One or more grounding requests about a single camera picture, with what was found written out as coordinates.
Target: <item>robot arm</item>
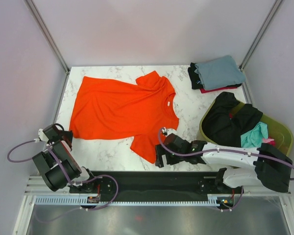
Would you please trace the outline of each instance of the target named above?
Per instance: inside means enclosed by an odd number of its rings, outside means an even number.
[[[190,157],[179,157],[165,150],[162,145],[156,148],[156,166],[164,167],[162,156],[165,155],[167,164],[174,165],[182,161],[191,164],[223,164],[235,169],[222,168],[218,172],[216,183],[224,184],[231,188],[247,185],[263,185],[277,192],[288,192],[291,169],[272,160],[252,156],[252,153],[267,155],[292,164],[292,161],[272,145],[263,143],[260,148],[236,148],[207,143],[205,141],[192,141],[189,143],[175,134],[167,135],[164,145],[175,153],[188,154]],[[197,152],[216,149],[217,151]],[[220,149],[232,150],[231,152],[219,151]],[[235,153],[244,151],[247,154]]]

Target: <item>folded gray shirt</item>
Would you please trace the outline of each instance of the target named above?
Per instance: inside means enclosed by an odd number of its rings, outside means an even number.
[[[229,85],[241,84],[245,81],[245,75],[238,69],[235,60],[230,55],[195,64],[199,78],[204,89],[209,91],[226,87]]]

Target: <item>metal frame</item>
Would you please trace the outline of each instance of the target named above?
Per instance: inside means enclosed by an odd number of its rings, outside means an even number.
[[[292,197],[280,196],[283,213],[291,235],[294,235],[294,199]]]
[[[68,80],[69,80],[70,72],[71,72],[71,70],[69,70],[66,73],[65,80],[64,80],[64,83],[63,83],[63,87],[62,87],[62,90],[61,90],[61,95],[59,97],[59,102],[57,104],[57,108],[56,108],[56,111],[55,111],[55,114],[54,114],[54,117],[53,117],[53,123],[55,123],[57,121],[59,111],[60,111],[60,107],[61,107],[61,103],[62,103],[63,96],[64,96],[64,91],[65,91],[65,88],[66,88]]]
[[[253,55],[254,51],[256,50],[257,46],[259,45],[261,39],[263,38],[264,34],[266,33],[267,29],[269,28],[274,16],[276,15],[278,10],[280,9],[283,2],[284,2],[284,0],[276,0],[275,3],[273,4],[265,21],[261,25],[253,43],[251,44],[245,58],[243,59],[242,64],[240,65],[241,71],[243,71],[246,68],[246,65],[248,64],[251,56]]]
[[[251,92],[249,90],[248,78],[247,78],[247,76],[245,76],[245,77],[246,77],[246,81],[242,84],[242,90],[243,90],[243,93],[244,93],[244,96],[245,96],[246,103],[252,104],[254,107],[256,107],[254,99],[252,97],[252,94],[251,94]]]
[[[31,215],[33,213],[34,209],[34,202],[35,202],[36,196],[24,196],[23,201],[21,204],[21,208],[19,210],[19,215],[17,217],[13,235],[25,235],[28,227]]]
[[[54,39],[52,38],[52,35],[50,34],[43,18],[41,17],[38,8],[34,4],[33,0],[24,0],[25,4],[28,6],[31,14],[33,15],[36,23],[38,24],[41,32],[43,33],[46,41],[50,45],[52,51],[54,52],[55,56],[57,57],[59,63],[61,64],[62,68],[64,69],[65,73],[68,74],[70,71],[70,68],[68,64],[65,62],[58,46],[56,45]]]

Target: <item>laundry basket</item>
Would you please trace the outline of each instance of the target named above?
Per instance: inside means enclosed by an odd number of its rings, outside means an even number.
[[[214,105],[215,101],[210,105],[209,109],[206,111],[205,115],[200,121],[199,130],[201,135],[207,140],[208,142],[215,143],[211,139],[209,139],[202,130],[202,121],[205,119],[206,115],[210,111],[211,107]],[[236,107],[231,110],[231,114],[235,115],[245,104],[240,102]],[[268,117],[267,115],[263,114],[260,119],[261,122],[266,123],[268,126],[269,136],[275,140],[275,147],[279,149],[283,154],[289,156],[290,151],[293,145],[293,134],[291,131],[283,124],[279,123],[278,121]]]

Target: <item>white marble table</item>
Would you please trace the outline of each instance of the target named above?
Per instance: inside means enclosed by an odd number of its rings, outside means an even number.
[[[69,128],[77,92],[84,76],[110,78],[136,84],[137,77],[157,71],[160,76],[165,76],[170,80],[176,91],[173,104],[174,111],[180,119],[178,135],[188,141],[195,140],[201,118],[221,92],[202,94],[199,90],[192,90],[187,68],[188,66],[72,67],[57,122],[65,129]],[[241,87],[228,91],[233,92],[237,99],[245,102]],[[90,170],[209,171],[218,170],[221,167],[220,165],[192,165],[183,162],[158,168],[130,150],[132,141],[133,137],[121,140],[73,139],[71,154],[80,166],[85,166]]]

